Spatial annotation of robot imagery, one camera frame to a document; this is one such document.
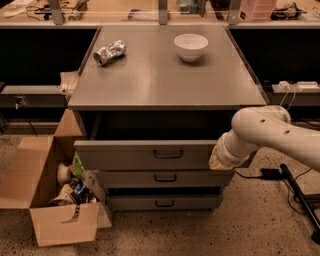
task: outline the drawer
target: drawer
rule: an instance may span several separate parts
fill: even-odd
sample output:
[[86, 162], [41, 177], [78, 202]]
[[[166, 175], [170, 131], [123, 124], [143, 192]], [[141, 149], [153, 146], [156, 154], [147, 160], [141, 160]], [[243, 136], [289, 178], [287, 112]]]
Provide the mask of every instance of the drawer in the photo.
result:
[[221, 187], [227, 186], [234, 171], [154, 170], [96, 171], [99, 184], [109, 188]]
[[113, 211], [215, 209], [221, 201], [222, 195], [107, 197], [107, 204]]
[[88, 170], [208, 169], [215, 140], [76, 141]]

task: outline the open drawer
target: open drawer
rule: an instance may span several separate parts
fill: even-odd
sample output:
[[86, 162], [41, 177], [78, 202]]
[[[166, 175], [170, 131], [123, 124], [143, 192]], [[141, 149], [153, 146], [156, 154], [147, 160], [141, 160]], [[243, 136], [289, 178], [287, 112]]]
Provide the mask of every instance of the open drawer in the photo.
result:
[[215, 140], [76, 141], [88, 170], [208, 169]]

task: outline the gray cabinet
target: gray cabinet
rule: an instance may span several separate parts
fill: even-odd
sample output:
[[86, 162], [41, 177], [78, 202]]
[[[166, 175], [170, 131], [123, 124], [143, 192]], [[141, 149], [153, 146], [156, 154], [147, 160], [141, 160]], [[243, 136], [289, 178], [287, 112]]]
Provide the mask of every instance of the gray cabinet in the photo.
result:
[[[196, 62], [174, 38], [205, 36]], [[214, 209], [233, 171], [209, 170], [216, 140], [241, 107], [266, 104], [220, 25], [105, 25], [93, 51], [121, 39], [125, 56], [100, 67], [91, 54], [70, 99], [89, 141], [76, 150], [94, 170], [112, 210]]]
[[214, 209], [233, 171], [208, 169], [216, 141], [76, 141], [111, 210]]

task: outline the white bowl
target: white bowl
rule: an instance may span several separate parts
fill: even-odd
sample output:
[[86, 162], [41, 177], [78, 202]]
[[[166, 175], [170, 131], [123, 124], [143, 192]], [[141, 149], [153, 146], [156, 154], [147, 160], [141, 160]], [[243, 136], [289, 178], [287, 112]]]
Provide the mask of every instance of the white bowl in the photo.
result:
[[208, 39], [197, 34], [182, 34], [174, 39], [178, 55], [188, 62], [199, 59], [208, 46]]

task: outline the drawer handle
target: drawer handle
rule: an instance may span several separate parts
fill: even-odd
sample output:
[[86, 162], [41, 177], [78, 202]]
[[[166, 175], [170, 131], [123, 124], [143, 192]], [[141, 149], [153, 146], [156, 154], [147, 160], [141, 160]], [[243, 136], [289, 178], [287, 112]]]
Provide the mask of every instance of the drawer handle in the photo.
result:
[[158, 200], [155, 201], [155, 205], [157, 207], [173, 207], [174, 206], [174, 200], [171, 200], [171, 202], [167, 202], [167, 203], [161, 203], [161, 202], [158, 202]]
[[175, 174], [172, 179], [158, 178], [157, 174], [153, 176], [156, 182], [175, 182], [177, 180], [177, 175]]
[[181, 149], [177, 153], [161, 153], [157, 150], [153, 150], [153, 156], [157, 159], [178, 159], [183, 157], [183, 150]]

